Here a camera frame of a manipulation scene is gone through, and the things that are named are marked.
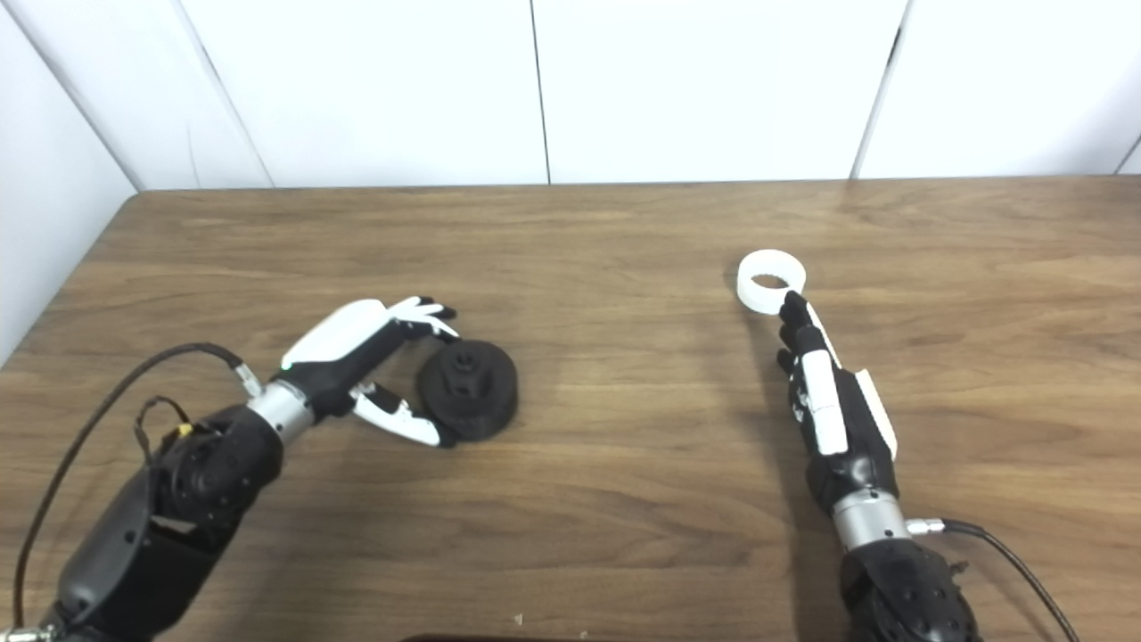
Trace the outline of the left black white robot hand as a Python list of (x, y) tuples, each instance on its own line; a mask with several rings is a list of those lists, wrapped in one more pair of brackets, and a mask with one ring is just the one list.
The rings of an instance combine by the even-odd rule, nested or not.
[(267, 393), (288, 390), (299, 398), (301, 418), (281, 420), (282, 438), (293, 441), (326, 418), (353, 414), (371, 426), (436, 449), (456, 437), (411, 407), (407, 399), (369, 381), (387, 358), (408, 342), (435, 338), (453, 344), (461, 334), (450, 320), (456, 311), (431, 296), (410, 296), (387, 306), (375, 298), (343, 304), (297, 340), (281, 358)]

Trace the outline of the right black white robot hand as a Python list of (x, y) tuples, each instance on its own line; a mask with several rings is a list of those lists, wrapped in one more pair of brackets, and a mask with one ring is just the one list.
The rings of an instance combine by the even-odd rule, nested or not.
[(857, 491), (900, 495), (898, 440), (867, 369), (844, 368), (806, 296), (788, 292), (779, 309), (777, 363), (788, 379), (788, 406), (808, 452), (806, 481), (818, 507)]

